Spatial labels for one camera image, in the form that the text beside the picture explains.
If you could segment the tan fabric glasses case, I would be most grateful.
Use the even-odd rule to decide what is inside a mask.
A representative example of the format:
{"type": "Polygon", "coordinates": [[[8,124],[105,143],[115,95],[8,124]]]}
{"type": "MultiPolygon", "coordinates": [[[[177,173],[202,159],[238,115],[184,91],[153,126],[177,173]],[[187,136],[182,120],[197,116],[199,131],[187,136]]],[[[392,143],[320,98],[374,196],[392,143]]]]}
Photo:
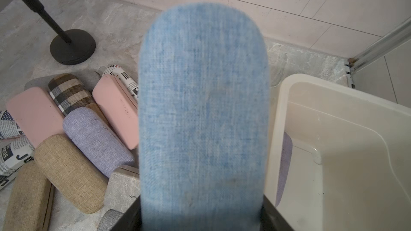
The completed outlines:
{"type": "Polygon", "coordinates": [[[104,207],[108,178],[65,135],[41,142],[34,161],[48,180],[78,210],[93,214],[104,207]]]}

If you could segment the grey fabric glasses case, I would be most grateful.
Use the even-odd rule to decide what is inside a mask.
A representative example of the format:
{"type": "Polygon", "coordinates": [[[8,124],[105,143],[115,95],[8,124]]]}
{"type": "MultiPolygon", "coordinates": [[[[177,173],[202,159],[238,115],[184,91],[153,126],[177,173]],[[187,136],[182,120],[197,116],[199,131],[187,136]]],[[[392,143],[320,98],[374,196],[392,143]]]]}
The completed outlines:
{"type": "MultiPolygon", "coordinates": [[[[71,72],[71,74],[77,77],[89,92],[93,91],[94,87],[101,78],[98,72],[90,69],[71,72]]],[[[24,90],[28,90],[32,87],[40,87],[44,90],[47,90],[48,83],[52,80],[52,78],[55,78],[57,76],[58,74],[32,79],[25,84],[24,90]]]]}

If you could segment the brown plaid glasses case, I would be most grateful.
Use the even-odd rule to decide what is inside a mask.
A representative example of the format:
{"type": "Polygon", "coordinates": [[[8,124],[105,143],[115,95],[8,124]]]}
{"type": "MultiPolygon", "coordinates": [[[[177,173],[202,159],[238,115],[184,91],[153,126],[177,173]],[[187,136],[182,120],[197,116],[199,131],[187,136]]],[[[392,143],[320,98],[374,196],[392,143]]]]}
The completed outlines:
{"type": "Polygon", "coordinates": [[[67,116],[75,109],[86,107],[93,110],[109,125],[92,94],[86,90],[83,83],[73,74],[63,73],[52,78],[48,83],[48,91],[64,116],[67,116]]]}

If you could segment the dark grey glasses case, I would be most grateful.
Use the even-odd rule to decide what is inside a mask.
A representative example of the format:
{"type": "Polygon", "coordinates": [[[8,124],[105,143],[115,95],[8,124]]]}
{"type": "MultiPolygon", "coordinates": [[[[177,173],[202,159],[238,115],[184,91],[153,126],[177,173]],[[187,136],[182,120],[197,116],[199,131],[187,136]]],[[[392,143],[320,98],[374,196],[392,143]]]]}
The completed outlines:
{"type": "Polygon", "coordinates": [[[116,210],[108,210],[102,217],[97,231],[110,231],[124,214],[116,210]]]}

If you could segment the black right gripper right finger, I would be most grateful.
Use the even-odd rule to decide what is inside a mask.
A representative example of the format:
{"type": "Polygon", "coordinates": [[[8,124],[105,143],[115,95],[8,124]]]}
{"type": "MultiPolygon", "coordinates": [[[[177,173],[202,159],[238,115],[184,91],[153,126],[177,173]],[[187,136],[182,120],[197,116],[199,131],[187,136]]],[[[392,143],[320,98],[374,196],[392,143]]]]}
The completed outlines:
{"type": "Polygon", "coordinates": [[[261,208],[261,231],[294,231],[265,195],[261,208]]]}

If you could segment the black microphone stand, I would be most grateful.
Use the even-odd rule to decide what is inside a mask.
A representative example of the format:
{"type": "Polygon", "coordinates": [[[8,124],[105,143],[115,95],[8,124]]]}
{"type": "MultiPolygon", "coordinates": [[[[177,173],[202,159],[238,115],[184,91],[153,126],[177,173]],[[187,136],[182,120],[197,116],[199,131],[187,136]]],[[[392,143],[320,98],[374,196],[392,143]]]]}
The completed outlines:
{"type": "Polygon", "coordinates": [[[89,59],[96,49],[95,39],[86,31],[64,31],[47,13],[39,0],[22,0],[54,30],[57,36],[50,44],[52,57],[63,65],[77,65],[89,59]]]}

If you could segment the cream plastic storage box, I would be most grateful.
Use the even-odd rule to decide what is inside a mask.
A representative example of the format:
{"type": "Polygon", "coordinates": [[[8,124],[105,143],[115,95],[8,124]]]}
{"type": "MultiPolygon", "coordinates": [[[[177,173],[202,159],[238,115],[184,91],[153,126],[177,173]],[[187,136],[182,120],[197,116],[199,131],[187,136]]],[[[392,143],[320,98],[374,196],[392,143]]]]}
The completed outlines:
{"type": "Polygon", "coordinates": [[[411,228],[411,110],[305,74],[272,87],[265,196],[296,231],[411,228]]]}

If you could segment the blue fabric glasses case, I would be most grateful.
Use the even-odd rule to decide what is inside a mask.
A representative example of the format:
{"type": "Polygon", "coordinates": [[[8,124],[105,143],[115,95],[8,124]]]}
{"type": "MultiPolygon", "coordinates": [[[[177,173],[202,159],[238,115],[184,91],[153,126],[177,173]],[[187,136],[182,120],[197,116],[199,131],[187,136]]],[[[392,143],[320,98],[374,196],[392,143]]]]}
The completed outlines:
{"type": "Polygon", "coordinates": [[[270,74],[255,22],[217,3],[163,12],[139,56],[145,231],[257,231],[270,74]]]}

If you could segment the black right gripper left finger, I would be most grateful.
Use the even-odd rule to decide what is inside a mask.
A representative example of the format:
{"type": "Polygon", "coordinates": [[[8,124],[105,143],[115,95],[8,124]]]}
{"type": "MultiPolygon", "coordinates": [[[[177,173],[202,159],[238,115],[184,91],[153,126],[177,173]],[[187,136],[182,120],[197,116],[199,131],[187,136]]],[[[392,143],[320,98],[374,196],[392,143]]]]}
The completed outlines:
{"type": "Polygon", "coordinates": [[[141,230],[141,197],[139,196],[123,216],[115,223],[111,231],[141,230]]]}

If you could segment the pink glasses case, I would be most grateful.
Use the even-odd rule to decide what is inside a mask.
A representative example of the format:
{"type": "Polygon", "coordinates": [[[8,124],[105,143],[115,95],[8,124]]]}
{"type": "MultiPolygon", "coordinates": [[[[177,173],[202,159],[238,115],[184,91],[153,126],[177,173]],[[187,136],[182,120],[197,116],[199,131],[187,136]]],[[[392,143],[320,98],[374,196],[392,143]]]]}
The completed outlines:
{"type": "Polygon", "coordinates": [[[139,145],[137,102],[115,76],[104,74],[92,92],[97,105],[129,150],[139,145]]]}
{"type": "Polygon", "coordinates": [[[63,113],[40,87],[14,96],[7,101],[6,109],[35,148],[53,135],[64,134],[63,113]]]}

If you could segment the light grey rectangular glasses case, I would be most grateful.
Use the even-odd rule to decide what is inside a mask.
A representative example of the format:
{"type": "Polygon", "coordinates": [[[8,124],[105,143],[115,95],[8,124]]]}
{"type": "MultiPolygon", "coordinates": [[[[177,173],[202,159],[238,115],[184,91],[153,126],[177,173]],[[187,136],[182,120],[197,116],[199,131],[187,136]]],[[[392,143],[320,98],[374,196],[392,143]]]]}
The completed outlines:
{"type": "Polygon", "coordinates": [[[121,165],[110,175],[104,206],[125,213],[140,194],[139,170],[128,165],[121,165]]]}

